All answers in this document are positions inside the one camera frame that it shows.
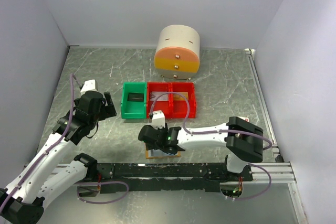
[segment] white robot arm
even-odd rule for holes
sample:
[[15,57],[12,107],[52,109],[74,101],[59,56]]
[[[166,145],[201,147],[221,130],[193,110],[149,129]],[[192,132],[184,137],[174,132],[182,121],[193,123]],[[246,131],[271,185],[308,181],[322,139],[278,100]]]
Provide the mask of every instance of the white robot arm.
[[228,123],[216,126],[168,129],[162,111],[154,111],[151,125],[142,128],[139,140],[146,143],[147,150],[159,149],[169,154],[203,147],[228,147],[232,152],[227,158],[227,170],[232,173],[241,173],[247,163],[263,161],[261,139],[225,133],[227,130],[263,135],[261,128],[238,117],[232,117]]
[[97,161],[81,153],[66,169],[47,180],[64,156],[91,130],[98,129],[99,121],[117,114],[110,93],[105,92],[103,97],[95,80],[86,81],[81,94],[80,99],[74,100],[76,107],[69,130],[65,129],[70,112],[58,120],[45,145],[21,174],[0,189],[0,214],[11,223],[36,223],[44,209],[71,185],[96,176]]

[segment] metal floor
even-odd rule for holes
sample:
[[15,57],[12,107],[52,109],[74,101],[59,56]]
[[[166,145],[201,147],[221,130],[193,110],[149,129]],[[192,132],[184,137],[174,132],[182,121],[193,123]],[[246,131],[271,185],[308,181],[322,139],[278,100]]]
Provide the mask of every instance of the metal floor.
[[[71,47],[39,147],[43,146],[57,120],[70,109],[70,73],[85,80],[96,79],[100,91],[111,92],[118,116],[99,123],[93,139],[84,138],[62,163],[70,163],[79,153],[86,153],[101,163],[194,163],[223,162],[227,148],[203,148],[182,152],[181,157],[146,159],[144,144],[138,141],[141,127],[148,120],[123,120],[120,113],[124,82],[171,82],[154,68],[155,49],[97,49]],[[197,117],[189,127],[218,125],[230,116],[244,116],[270,137],[271,129],[264,113],[260,91],[250,56],[243,50],[207,49],[200,55],[200,68],[190,81],[195,83]],[[181,120],[168,120],[169,126]],[[264,162],[275,162],[272,149],[264,152]]]

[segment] plastic bin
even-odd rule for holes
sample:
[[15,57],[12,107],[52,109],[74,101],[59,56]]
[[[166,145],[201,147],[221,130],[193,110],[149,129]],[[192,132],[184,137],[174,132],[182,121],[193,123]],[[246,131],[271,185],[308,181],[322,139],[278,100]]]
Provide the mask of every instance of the plastic bin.
[[[172,91],[171,84],[168,82],[148,82],[147,83],[147,118],[149,118],[149,111],[153,104],[151,101],[152,92],[168,92]],[[161,110],[164,113],[165,118],[172,117],[172,101],[173,95],[168,94],[166,101],[157,101],[155,104],[154,110]]]
[[[190,105],[189,118],[196,117],[196,94],[195,85],[191,82],[172,82],[172,91],[174,92],[188,92],[188,102]],[[187,104],[182,99],[181,101],[173,100],[172,118],[185,118],[187,113]]]
[[[121,96],[121,118],[142,119],[146,118],[146,82],[125,82]],[[143,94],[143,100],[129,101],[129,95]]]

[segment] white wall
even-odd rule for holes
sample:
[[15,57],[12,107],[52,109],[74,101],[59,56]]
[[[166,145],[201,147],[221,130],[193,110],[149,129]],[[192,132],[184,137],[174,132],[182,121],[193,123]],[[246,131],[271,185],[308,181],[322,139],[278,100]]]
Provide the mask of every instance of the white wall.
[[1,188],[36,152],[66,49],[43,0],[0,0]]
[[336,0],[284,0],[256,67],[310,223],[335,223]]
[[167,25],[205,47],[256,48],[282,0],[46,0],[70,45],[151,46]]

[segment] cylindrical container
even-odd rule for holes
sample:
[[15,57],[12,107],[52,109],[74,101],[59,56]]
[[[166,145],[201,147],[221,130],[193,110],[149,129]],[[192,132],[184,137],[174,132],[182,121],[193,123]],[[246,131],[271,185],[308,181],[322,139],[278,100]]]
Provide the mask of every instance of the cylindrical container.
[[200,67],[200,36],[183,25],[165,27],[159,37],[154,65],[159,74],[172,79],[188,79]]

